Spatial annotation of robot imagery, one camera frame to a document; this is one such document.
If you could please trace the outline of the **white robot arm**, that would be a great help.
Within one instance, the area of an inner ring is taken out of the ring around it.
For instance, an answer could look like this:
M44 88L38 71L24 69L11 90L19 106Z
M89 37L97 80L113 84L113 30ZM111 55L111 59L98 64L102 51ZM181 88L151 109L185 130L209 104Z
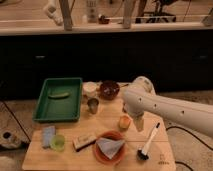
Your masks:
M152 82L144 76L125 88L122 99L124 109L134 119L147 111L213 138L213 105L156 95Z

